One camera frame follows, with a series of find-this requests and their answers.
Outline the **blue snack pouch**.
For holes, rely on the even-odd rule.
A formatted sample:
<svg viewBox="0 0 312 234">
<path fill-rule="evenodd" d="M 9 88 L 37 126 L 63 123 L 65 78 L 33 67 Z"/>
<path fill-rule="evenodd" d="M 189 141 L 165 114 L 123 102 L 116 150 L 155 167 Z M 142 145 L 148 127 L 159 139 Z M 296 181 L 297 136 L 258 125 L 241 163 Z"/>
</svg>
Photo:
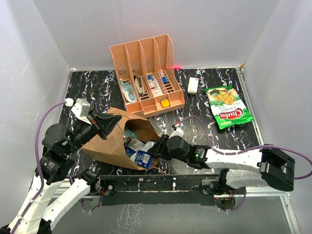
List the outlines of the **blue snack pouch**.
<svg viewBox="0 0 312 234">
<path fill-rule="evenodd" d="M 148 152 L 139 150 L 136 153 L 134 163 L 147 170 L 152 168 L 154 156 Z"/>
</svg>

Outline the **green Chuba chips bag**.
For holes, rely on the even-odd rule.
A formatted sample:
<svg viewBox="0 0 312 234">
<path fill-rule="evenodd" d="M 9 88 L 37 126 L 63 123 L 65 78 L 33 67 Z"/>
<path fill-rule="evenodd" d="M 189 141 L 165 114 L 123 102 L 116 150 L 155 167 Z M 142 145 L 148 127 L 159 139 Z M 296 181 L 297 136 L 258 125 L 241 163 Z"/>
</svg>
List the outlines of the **green Chuba chips bag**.
<svg viewBox="0 0 312 234">
<path fill-rule="evenodd" d="M 221 130 L 254 120 L 254 117 L 233 87 L 207 88 L 205 93 L 213 116 Z"/>
</svg>

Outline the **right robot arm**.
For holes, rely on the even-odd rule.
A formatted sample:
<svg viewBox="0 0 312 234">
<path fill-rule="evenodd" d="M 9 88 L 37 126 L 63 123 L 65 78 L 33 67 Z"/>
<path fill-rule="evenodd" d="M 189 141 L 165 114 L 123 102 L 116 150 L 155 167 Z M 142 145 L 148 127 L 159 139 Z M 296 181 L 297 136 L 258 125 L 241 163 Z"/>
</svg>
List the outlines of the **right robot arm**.
<svg viewBox="0 0 312 234">
<path fill-rule="evenodd" d="M 208 186 L 215 194 L 227 194 L 249 186 L 270 186 L 285 192 L 294 189 L 295 160 L 272 145 L 245 152 L 220 150 L 207 145 L 191 145 L 180 136 L 163 135 L 148 153 L 164 160 L 174 158 L 199 170 L 220 169 L 217 181 Z"/>
</svg>

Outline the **brown paper bag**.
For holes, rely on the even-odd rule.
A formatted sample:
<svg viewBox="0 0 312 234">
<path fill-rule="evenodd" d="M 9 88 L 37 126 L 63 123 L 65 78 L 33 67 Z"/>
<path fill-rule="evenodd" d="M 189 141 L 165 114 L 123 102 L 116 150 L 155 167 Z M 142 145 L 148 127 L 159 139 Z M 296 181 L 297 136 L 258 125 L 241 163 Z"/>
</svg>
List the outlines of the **brown paper bag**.
<svg viewBox="0 0 312 234">
<path fill-rule="evenodd" d="M 106 140 L 96 135 L 89 142 L 84 144 L 81 150 L 97 161 L 138 171 L 145 170 L 143 167 L 131 161 L 126 155 L 123 135 L 125 127 L 129 127 L 140 141 L 159 141 L 160 136 L 156 133 L 151 122 L 148 119 L 115 107 L 111 107 L 107 113 L 120 116 L 122 119 L 117 123 L 116 127 L 113 128 Z"/>
</svg>

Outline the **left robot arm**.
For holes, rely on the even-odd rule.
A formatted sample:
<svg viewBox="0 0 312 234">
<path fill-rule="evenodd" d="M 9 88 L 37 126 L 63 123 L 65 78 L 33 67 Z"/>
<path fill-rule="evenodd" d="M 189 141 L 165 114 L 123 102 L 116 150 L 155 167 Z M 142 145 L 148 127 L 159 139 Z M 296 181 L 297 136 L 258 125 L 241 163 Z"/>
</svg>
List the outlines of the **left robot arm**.
<svg viewBox="0 0 312 234">
<path fill-rule="evenodd" d="M 90 111 L 86 119 L 87 122 L 79 121 L 74 131 L 61 123 L 46 130 L 42 141 L 43 154 L 37 160 L 27 197 L 14 220 L 1 227 L 2 234 L 50 234 L 57 222 L 83 196 L 100 191 L 100 176 L 86 169 L 67 191 L 51 201 L 75 163 L 71 155 L 95 136 L 106 140 L 122 117 Z"/>
</svg>

